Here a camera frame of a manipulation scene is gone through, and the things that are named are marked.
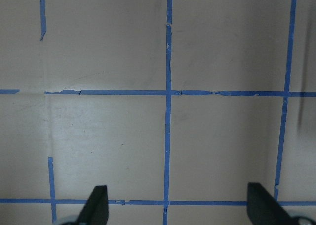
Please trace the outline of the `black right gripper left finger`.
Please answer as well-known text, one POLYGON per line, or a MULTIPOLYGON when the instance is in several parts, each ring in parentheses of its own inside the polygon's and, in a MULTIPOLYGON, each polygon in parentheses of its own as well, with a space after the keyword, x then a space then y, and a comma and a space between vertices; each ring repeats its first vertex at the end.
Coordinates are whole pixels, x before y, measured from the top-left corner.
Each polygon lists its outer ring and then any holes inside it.
POLYGON ((106 185, 96 186, 76 219, 77 225, 106 225, 109 219, 106 185))

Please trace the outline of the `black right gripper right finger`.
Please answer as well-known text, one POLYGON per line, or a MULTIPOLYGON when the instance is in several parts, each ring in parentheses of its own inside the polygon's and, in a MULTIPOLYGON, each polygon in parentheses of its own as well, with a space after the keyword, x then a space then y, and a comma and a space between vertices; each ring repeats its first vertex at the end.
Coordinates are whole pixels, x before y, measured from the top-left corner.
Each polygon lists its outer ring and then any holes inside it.
POLYGON ((295 220, 256 182, 247 185, 247 215, 253 225, 295 224, 295 220))

